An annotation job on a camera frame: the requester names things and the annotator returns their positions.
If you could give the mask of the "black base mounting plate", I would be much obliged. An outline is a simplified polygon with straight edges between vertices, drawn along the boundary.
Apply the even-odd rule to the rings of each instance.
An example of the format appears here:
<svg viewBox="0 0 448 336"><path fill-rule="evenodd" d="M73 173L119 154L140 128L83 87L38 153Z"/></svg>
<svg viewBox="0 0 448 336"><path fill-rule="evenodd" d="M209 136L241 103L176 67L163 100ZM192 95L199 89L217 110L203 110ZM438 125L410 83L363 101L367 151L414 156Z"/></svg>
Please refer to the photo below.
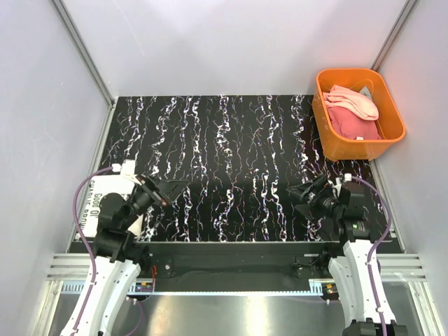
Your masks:
<svg viewBox="0 0 448 336"><path fill-rule="evenodd" d="M292 265L338 242L149 242L158 292L298 291Z"/></svg>

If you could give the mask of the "dark pink t-shirt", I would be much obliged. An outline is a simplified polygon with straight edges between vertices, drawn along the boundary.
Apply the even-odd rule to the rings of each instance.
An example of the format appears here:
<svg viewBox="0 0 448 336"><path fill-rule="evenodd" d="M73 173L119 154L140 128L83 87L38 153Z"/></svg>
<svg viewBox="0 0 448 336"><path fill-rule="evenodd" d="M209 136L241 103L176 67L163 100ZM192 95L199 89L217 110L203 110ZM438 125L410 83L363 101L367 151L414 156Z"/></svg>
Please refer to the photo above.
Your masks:
<svg viewBox="0 0 448 336"><path fill-rule="evenodd" d="M328 114L332 128L340 136L351 140L380 140L377 126L372 120L364 120L344 107L330 107Z"/></svg>

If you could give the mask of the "orange plastic bin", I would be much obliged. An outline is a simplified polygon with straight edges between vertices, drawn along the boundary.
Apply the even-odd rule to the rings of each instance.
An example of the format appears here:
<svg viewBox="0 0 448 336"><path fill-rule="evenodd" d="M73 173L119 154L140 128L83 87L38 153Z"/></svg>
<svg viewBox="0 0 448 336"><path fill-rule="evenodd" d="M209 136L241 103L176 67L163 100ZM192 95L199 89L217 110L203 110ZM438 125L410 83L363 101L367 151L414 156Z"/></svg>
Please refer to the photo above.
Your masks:
<svg viewBox="0 0 448 336"><path fill-rule="evenodd" d="M371 69L322 70L312 108L323 154L332 161L374 160L406 135L384 79Z"/></svg>

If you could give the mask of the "grey t-shirt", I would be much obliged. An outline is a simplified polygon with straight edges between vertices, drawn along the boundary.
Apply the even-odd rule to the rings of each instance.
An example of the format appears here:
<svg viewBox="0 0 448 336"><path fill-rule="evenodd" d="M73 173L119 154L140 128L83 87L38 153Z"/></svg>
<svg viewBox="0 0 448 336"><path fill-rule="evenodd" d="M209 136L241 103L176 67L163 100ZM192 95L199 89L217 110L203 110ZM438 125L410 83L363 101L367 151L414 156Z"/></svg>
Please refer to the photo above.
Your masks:
<svg viewBox="0 0 448 336"><path fill-rule="evenodd" d="M369 90L369 88L368 88L367 86L364 86L364 87L359 91L359 93L362 94L363 96L367 97L370 101L373 100L373 98L372 98L372 93L371 93L371 91Z"/></svg>

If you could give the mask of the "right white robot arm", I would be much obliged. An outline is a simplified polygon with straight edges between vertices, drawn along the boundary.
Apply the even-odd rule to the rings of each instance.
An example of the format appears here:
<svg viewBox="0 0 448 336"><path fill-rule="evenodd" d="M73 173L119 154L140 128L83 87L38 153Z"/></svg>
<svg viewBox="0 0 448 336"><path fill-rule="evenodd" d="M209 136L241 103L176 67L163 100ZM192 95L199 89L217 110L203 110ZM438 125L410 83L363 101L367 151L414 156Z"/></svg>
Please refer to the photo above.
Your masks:
<svg viewBox="0 0 448 336"><path fill-rule="evenodd" d="M345 174L335 182L320 175L288 187L297 198L295 210L307 220L329 218L339 247L325 247L311 266L332 277L342 304L343 335L407 335L398 324L382 284L377 248L389 234L387 225L374 240L365 211L365 189L378 190L357 176Z"/></svg>

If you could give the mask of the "folded white printed t-shirt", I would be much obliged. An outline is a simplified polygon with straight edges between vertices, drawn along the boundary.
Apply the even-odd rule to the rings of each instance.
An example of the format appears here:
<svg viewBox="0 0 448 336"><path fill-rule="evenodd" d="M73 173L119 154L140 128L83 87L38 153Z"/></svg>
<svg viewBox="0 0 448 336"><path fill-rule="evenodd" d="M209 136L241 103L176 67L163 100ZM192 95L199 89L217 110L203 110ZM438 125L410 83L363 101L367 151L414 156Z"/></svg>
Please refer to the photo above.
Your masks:
<svg viewBox="0 0 448 336"><path fill-rule="evenodd" d="M80 217L80 228L87 239L93 239L97 233L100 204L106 196L120 208L134 189L135 184L120 175L105 175L92 178L87 200Z"/></svg>

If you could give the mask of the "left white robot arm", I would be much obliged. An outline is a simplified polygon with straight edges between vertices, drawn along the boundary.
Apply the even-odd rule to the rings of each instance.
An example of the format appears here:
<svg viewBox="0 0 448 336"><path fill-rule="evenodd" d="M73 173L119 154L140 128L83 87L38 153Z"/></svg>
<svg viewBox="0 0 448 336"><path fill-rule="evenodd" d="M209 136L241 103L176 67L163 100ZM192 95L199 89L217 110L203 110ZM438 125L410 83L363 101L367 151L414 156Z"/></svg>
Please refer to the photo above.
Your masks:
<svg viewBox="0 0 448 336"><path fill-rule="evenodd" d="M133 224L140 224L150 207L168 207L187 189L187 180L127 176L127 187L105 191L101 176L94 183L92 207L97 233L87 251L91 265L76 306L62 335L110 335L131 284L152 270L150 251L137 243Z"/></svg>

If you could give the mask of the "salmon pink t-shirt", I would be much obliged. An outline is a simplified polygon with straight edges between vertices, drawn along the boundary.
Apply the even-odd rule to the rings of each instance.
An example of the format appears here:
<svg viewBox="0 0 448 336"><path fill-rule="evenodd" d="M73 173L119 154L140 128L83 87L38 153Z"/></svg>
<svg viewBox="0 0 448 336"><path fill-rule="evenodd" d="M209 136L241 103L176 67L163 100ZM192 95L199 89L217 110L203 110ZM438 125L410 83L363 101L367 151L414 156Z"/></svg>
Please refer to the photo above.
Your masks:
<svg viewBox="0 0 448 336"><path fill-rule="evenodd" d="M375 121L379 118L379 110L375 103L349 88L334 85L329 92L323 93L323 98L327 108L345 108L362 120Z"/></svg>

